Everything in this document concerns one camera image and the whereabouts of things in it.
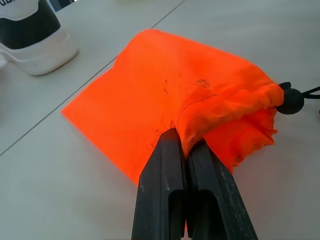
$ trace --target shoe sole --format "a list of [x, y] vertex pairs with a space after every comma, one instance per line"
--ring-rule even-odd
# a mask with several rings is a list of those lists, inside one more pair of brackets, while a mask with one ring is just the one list
[[78, 51], [70, 34], [62, 27], [44, 40], [25, 48], [10, 49], [0, 43], [0, 54], [4, 58], [34, 76], [52, 72], [73, 59]]

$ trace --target white table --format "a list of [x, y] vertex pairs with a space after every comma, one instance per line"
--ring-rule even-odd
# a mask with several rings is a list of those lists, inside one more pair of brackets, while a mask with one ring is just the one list
[[[179, 4], [79, 0], [58, 14], [80, 43], [77, 58], [43, 77], [11, 64], [0, 71], [0, 152], [23, 136], [0, 157], [0, 239], [130, 238], [136, 187], [60, 110]], [[319, 12], [312, 0], [186, 0], [155, 28], [240, 55], [305, 91], [319, 85]], [[296, 115], [278, 114], [275, 145], [235, 171], [260, 240], [320, 238], [319, 107], [308, 100]]]

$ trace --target orange bag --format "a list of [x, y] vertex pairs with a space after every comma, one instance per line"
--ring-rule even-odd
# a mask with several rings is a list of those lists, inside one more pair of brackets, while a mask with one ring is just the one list
[[62, 113], [132, 181], [176, 128], [186, 157], [205, 138], [230, 170], [273, 144], [283, 90], [252, 63], [158, 30], [135, 36], [112, 69]]

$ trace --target drawstring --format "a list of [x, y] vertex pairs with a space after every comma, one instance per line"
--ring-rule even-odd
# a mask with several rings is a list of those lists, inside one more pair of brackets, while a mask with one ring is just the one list
[[303, 108], [305, 99], [320, 99], [320, 94], [312, 94], [314, 92], [320, 91], [320, 86], [303, 93], [301, 93], [297, 89], [291, 88], [290, 82], [281, 83], [279, 84], [279, 86], [283, 89], [284, 100], [282, 105], [278, 106], [276, 109], [282, 114], [296, 114]]
[[302, 93], [302, 96], [305, 99], [320, 99], [320, 94], [312, 94], [314, 92], [320, 91], [320, 86], [315, 87], [314, 89], [311, 89], [309, 91], [305, 91]]

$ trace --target white sneaker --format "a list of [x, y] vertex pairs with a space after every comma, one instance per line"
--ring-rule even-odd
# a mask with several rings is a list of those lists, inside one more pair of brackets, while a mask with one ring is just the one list
[[43, 75], [77, 52], [47, 0], [0, 0], [0, 54], [8, 61]]

